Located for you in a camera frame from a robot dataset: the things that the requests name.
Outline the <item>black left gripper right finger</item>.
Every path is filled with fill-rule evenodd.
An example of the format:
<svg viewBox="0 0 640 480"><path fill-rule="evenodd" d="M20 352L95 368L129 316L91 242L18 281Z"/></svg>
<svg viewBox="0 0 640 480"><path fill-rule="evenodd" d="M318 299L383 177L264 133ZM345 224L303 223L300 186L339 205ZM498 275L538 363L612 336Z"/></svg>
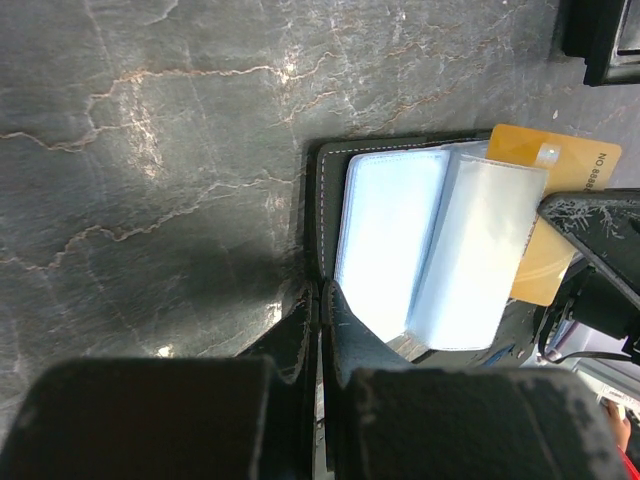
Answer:
<svg viewBox="0 0 640 480"><path fill-rule="evenodd" d="M419 368L322 291L326 461L339 479L626 479L601 408L563 369Z"/></svg>

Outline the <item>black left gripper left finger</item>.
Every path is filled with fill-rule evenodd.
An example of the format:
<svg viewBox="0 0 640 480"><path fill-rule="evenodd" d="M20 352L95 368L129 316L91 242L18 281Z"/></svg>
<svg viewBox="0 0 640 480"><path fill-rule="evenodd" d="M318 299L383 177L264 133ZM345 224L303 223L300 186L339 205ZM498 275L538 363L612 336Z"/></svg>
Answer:
<svg viewBox="0 0 640 480"><path fill-rule="evenodd" d="M84 358L29 390L5 479L308 479L314 471L317 290L239 355Z"/></svg>

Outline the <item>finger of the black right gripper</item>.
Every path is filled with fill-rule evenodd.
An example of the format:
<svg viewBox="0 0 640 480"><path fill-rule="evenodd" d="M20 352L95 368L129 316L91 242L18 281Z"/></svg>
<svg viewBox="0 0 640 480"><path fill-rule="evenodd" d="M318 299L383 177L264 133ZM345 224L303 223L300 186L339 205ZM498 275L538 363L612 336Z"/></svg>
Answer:
<svg viewBox="0 0 640 480"><path fill-rule="evenodd" d="M639 298L639 190L557 192L538 214L627 299Z"/></svg>

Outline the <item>gold yellow credit card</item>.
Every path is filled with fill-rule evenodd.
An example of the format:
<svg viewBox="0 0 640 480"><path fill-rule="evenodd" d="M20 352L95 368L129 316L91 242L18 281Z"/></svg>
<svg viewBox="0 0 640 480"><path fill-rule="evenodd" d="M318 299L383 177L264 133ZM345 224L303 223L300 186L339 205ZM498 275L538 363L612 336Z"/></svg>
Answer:
<svg viewBox="0 0 640 480"><path fill-rule="evenodd" d="M499 124L492 130L486 158L546 169L544 194L599 191L621 157L613 143ZM548 306L554 300L575 248L542 219L536 221L510 297Z"/></svg>

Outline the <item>black leather card holder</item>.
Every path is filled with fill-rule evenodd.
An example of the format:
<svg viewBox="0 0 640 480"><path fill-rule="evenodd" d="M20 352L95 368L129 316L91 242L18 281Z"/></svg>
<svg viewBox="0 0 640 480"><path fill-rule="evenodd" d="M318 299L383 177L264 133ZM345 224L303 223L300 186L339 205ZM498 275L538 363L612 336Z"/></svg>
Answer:
<svg viewBox="0 0 640 480"><path fill-rule="evenodd" d="M328 142L311 158L310 246L328 352L403 364L392 343L494 342L548 173L491 160L477 135Z"/></svg>

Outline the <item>black plastic card tray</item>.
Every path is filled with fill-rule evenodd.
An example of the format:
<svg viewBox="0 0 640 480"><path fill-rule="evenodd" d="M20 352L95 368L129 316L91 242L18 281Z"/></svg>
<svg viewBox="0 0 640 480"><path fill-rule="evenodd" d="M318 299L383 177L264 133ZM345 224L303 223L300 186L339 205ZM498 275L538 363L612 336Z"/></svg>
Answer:
<svg viewBox="0 0 640 480"><path fill-rule="evenodd" d="M584 60L590 87L639 82L639 0L573 0L562 50Z"/></svg>

